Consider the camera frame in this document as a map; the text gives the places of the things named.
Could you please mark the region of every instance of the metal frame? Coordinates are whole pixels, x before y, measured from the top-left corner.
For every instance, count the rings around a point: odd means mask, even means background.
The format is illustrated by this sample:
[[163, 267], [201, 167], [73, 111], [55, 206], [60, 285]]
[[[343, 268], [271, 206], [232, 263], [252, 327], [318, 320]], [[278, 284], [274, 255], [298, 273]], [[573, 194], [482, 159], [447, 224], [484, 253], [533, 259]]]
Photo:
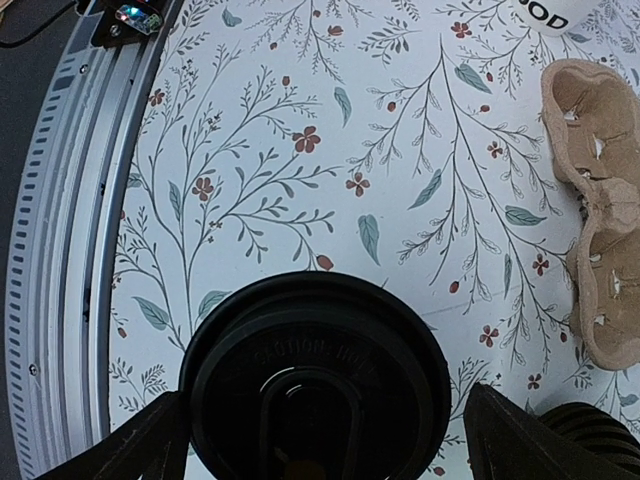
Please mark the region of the metal frame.
[[[165, 28], [146, 43], [90, 45], [93, 0], [60, 59], [26, 159], [5, 311], [11, 423], [32, 479], [108, 435], [113, 255], [126, 178]], [[182, 1], [167, 6], [173, 25]]]

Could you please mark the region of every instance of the egg carton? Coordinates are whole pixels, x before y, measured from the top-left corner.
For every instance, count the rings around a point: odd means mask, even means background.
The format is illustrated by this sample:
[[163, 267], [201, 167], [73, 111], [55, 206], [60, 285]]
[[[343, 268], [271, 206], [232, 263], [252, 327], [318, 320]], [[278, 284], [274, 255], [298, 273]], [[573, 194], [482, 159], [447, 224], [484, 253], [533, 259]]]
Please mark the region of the egg carton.
[[624, 370], [640, 362], [640, 103], [615, 71], [585, 60], [549, 65], [542, 97], [554, 173], [586, 211], [567, 256], [571, 329], [596, 365]]

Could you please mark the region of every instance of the black round object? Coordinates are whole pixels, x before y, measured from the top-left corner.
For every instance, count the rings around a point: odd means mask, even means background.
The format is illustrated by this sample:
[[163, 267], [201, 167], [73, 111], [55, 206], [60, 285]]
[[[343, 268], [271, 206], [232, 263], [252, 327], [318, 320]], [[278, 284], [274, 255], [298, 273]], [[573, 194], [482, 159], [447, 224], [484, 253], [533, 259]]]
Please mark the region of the black round object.
[[415, 479], [451, 411], [427, 326], [383, 289], [335, 273], [279, 275], [230, 296], [191, 340], [180, 388], [196, 453], [219, 480]]

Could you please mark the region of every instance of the gray surface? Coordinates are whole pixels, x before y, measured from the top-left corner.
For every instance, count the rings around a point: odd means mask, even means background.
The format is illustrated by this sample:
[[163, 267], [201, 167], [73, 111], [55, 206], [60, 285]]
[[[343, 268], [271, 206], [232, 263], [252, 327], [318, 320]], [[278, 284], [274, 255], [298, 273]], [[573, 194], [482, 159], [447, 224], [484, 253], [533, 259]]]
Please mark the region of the gray surface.
[[[0, 41], [27, 35], [68, 0], [16, 0], [0, 26]], [[0, 311], [4, 312], [8, 240], [31, 134], [49, 80], [76, 14], [67, 12], [48, 30], [14, 50], [0, 49]], [[4, 378], [4, 319], [0, 325], [0, 478], [18, 480]]]

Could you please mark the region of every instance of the white tablecloth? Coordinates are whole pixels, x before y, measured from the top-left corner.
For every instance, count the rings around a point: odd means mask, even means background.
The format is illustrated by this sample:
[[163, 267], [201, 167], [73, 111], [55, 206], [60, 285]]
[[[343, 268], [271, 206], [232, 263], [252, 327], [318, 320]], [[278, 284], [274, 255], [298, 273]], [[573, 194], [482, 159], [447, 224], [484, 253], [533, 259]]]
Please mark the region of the white tablecloth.
[[[639, 12], [610, 0], [548, 38], [508, 0], [186, 0], [122, 211], [112, 426], [177, 387], [227, 295], [324, 269], [384, 285], [442, 346], [453, 411], [423, 478], [471, 478], [476, 381], [538, 413], [592, 402], [640, 434], [640, 368], [595, 368], [567, 326], [581, 218], [552, 174], [539, 85], [572, 57], [638, 91]], [[186, 478], [211, 477], [192, 455]]]

